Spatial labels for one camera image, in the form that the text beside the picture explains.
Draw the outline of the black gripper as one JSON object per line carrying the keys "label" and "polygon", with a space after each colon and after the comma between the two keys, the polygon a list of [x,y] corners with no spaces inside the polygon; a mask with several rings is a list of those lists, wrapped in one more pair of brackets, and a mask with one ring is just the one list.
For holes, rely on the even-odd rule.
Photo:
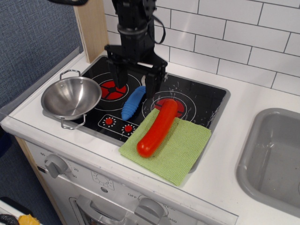
{"label": "black gripper", "polygon": [[128,71],[143,73],[146,97],[153,98],[160,89],[167,62],[154,52],[156,44],[153,32],[138,35],[121,34],[120,45],[106,45],[108,66],[117,88],[128,82]]}

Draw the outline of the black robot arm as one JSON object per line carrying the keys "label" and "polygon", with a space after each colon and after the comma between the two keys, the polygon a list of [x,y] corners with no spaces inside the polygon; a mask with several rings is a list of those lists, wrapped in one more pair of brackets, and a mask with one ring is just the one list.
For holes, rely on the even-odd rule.
{"label": "black robot arm", "polygon": [[167,62],[154,52],[154,0],[114,0],[118,15],[117,30],[121,45],[106,45],[107,63],[118,88],[128,82],[128,73],[135,71],[145,76],[146,96],[152,98],[159,90],[166,74]]}

